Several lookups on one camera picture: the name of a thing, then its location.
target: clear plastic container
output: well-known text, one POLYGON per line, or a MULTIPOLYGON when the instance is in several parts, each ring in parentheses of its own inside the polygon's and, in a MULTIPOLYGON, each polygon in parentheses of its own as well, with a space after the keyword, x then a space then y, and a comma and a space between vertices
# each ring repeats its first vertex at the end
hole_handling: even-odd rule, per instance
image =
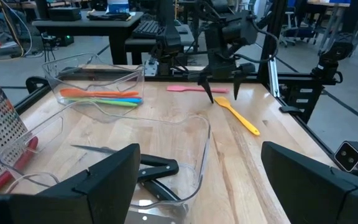
POLYGON ((196 115, 178 123, 169 123, 111 115, 95 103, 76 102, 7 145, 0 154, 0 163, 16 179, 9 192, 36 194, 109 155, 79 149, 72 146, 74 144, 120 150, 139 143, 142 154, 175 159, 179 163, 178 174, 158 179, 179 199, 159 200, 142 184, 137 184, 127 219, 137 220, 148 215, 152 223, 166 223, 168 220, 171 220, 169 224, 188 223, 187 214, 203 180, 209 135, 208 121, 196 115), (34 150, 27 145, 35 138, 38 145, 34 150), (30 154, 30 159, 21 169, 16 169, 15 160, 11 159, 12 153, 18 149, 23 155, 30 154))
POLYGON ((74 101, 93 101, 105 112, 124 115, 143 103, 143 66, 111 65, 96 54, 80 54, 42 65, 45 77, 59 103, 69 105, 74 101), (116 92, 118 98, 86 94, 116 92), (134 100, 121 98, 118 94, 135 92, 134 100))

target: black metal frame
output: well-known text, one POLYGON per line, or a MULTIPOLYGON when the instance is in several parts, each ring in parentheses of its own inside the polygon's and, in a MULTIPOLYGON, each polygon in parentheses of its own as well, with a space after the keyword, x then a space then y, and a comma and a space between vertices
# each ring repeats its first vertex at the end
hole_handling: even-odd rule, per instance
MULTIPOLYGON (((179 5, 184 7, 184 19, 185 24, 188 23, 188 14, 189 11, 194 11, 194 1, 178 1, 179 5)), ((197 13, 193 13, 192 15, 192 23, 191 23, 191 31, 193 32, 193 37, 195 39, 195 44, 193 46, 193 52, 189 55, 196 55, 196 54, 204 54, 206 52, 199 52, 198 51, 198 32, 200 31, 200 19, 198 18, 197 13)))
MULTIPOLYGON (((284 21, 285 10, 287 9, 287 1, 276 1, 278 4, 273 4, 271 17, 275 18, 270 20, 267 31, 273 35, 279 36, 280 30, 284 21)), ((269 58, 269 55, 274 53, 275 41, 266 36, 264 47, 262 50, 261 59, 269 58)), ((93 75, 106 79, 109 75, 115 75, 109 72, 109 75, 102 74, 103 72, 93 73, 93 75)), ((157 76, 146 77, 147 82, 188 82, 188 75, 180 72, 175 72, 173 76, 157 76)), ((233 77, 224 80, 208 80, 209 82, 232 83, 233 77)), ((269 88, 269 68, 266 63, 259 65, 257 73, 250 73, 244 80, 244 83, 261 83, 267 89, 269 88)), ((283 98, 276 98, 276 100, 283 106, 295 106, 303 110, 301 115, 291 114, 295 121, 313 138, 313 140, 320 146, 320 148, 332 159, 333 151, 325 145, 322 140, 307 126, 311 113, 317 103, 317 100, 323 90, 323 85, 335 85, 335 80, 322 80, 316 78, 310 73, 279 73, 278 82, 283 88, 283 98)), ((48 85, 44 85, 31 93, 27 98, 18 103, 15 108, 19 114, 23 113, 26 109, 30 108, 39 99, 45 96, 50 91, 48 85)))
MULTIPOLYGON (((128 43, 127 41, 125 41, 125 52, 130 52, 131 53, 131 57, 132 57, 132 64, 133 65, 142 65, 142 53, 149 53, 154 45, 154 44, 146 44, 146 43, 141 43, 142 40, 139 39, 138 43, 134 44, 134 43, 128 43)), ((184 46, 181 47, 180 52, 184 52, 184 46)), ((182 62, 183 65, 187 65, 187 57, 186 60, 181 59, 180 60, 182 62)))

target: spatula handle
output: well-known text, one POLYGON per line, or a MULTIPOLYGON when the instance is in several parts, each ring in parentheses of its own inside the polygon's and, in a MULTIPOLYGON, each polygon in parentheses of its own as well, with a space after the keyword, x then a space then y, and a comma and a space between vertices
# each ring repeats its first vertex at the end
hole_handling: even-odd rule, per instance
POLYGON ((138 91, 83 91, 76 88, 64 88, 60 90, 63 97, 110 97, 110 96, 136 96, 138 91))
POLYGON ((239 114, 235 109, 232 107, 228 107, 228 109, 236 116, 236 118, 254 135, 260 135, 259 130, 252 125, 248 120, 246 120, 241 114, 239 114))
MULTIPOLYGON (((202 87, 187 87, 186 90, 205 91, 204 88, 202 88, 202 87)), ((229 92, 229 90, 225 89, 225 88, 211 88, 211 91, 213 93, 228 93, 229 92)))

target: wooden tabletop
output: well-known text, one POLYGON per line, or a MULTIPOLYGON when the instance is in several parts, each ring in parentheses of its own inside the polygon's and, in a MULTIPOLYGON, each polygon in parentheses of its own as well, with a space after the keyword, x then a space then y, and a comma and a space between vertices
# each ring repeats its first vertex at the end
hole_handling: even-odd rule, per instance
MULTIPOLYGON (((64 6, 66 4, 74 3, 74 2, 87 2, 91 0, 66 0, 63 2, 53 2, 50 3, 51 7, 64 6)), ((8 6, 13 9, 36 9, 37 4, 35 1, 22 2, 22 3, 8 3, 8 6)))
MULTIPOLYGON (((212 83, 228 88, 232 106, 256 126, 254 136, 225 108, 211 104, 204 92, 170 92, 167 85, 196 86, 195 83, 146 82, 144 104, 129 116, 178 121, 189 114, 208 118, 211 124, 208 164, 196 202, 192 223, 289 223, 269 184, 260 158, 264 141, 272 141, 330 166, 333 162, 260 84, 243 84, 237 101, 232 84, 212 83)), ((52 92, 25 111, 21 118, 32 129, 62 108, 52 92)))
POLYGON ((339 6, 339 7, 349 7, 350 3, 331 3, 331 2, 321 2, 317 0, 308 0, 309 4, 315 4, 320 6, 339 6))

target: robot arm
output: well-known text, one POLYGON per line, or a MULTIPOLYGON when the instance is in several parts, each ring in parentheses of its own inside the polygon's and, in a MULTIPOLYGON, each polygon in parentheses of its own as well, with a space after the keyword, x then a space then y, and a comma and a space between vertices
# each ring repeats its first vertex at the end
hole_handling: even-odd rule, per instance
POLYGON ((175 28, 174 10, 171 1, 157 1, 157 21, 159 28, 155 36, 151 55, 160 63, 168 63, 181 49, 180 35, 175 28))
POLYGON ((337 71, 338 61, 350 56, 354 49, 353 31, 358 26, 358 17, 355 15, 358 15, 358 0, 351 1, 351 5, 344 15, 342 30, 336 36, 333 45, 320 55, 317 67, 311 72, 316 77, 332 79, 335 74, 339 74, 342 80, 341 73, 337 71))
MULTIPOLYGON (((261 30, 270 16, 256 24, 256 16, 252 11, 233 12, 225 0, 197 0, 195 11, 202 20, 212 22, 205 30, 209 64, 200 73, 198 84, 206 90, 213 103, 207 77, 217 80, 234 77, 234 97, 237 98, 240 84, 249 73, 255 71, 255 65, 245 63, 237 67, 236 60, 244 58, 254 63, 266 63, 277 54, 276 50, 273 56, 265 60, 255 60, 235 54, 241 47, 254 44, 258 32, 273 36, 261 30)), ((273 38, 278 45, 278 39, 274 36, 273 38)))

